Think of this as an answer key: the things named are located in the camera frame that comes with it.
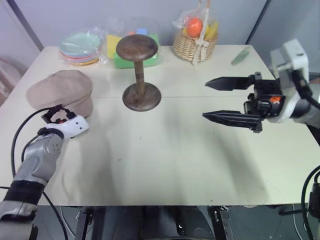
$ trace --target white wall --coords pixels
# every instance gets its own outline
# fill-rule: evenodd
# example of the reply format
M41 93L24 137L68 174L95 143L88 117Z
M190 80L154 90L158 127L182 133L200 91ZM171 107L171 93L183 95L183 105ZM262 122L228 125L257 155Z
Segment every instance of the white wall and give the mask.
M172 21L197 0L15 0L44 46L56 46L72 31L104 24L110 16L152 17L160 43L173 42ZM266 0L211 0L220 22L219 44L244 44Z
M0 58L11 62L23 74L39 52L8 5L0 1Z
M298 39L309 58L309 71L320 73L320 1L273 0L251 44L271 68L270 51Z

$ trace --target yellow block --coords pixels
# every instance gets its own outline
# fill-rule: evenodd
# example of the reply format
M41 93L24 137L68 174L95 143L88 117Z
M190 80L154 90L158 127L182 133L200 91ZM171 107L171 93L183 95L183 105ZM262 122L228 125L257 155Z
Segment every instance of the yellow block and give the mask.
M116 47L118 42L122 39L120 36L114 36L108 34L106 36L106 55L108 58L113 59L116 53Z

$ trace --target hat stand base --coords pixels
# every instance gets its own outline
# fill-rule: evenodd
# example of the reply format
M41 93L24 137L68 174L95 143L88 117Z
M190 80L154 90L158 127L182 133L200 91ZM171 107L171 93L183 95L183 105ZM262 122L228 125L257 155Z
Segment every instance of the hat stand base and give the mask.
M151 83L144 83L144 94L139 95L137 84L134 83L127 87L123 92L122 100L129 109L137 112L145 112L155 108L161 101L159 89Z

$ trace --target wicker basket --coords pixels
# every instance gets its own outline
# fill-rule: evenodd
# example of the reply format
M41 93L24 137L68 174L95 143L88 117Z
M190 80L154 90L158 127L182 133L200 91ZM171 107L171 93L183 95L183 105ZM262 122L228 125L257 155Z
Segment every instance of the wicker basket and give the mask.
M178 31L174 38L173 50L180 58L185 59L189 62L192 62L194 55L197 49L196 46L197 38L189 37L185 35L182 31ZM218 36L215 36L213 39L209 40L208 47L201 46L201 48L206 48L206 56L204 61L207 60L217 44ZM201 50L199 51L197 61L201 62Z

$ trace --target stack of plates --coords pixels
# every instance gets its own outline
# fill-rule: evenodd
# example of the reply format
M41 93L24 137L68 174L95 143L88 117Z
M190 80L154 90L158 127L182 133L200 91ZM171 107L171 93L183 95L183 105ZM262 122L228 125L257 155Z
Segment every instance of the stack of plates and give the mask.
M101 39L98 35L89 32L78 32L60 45L62 56L73 65L88 65L98 61Z

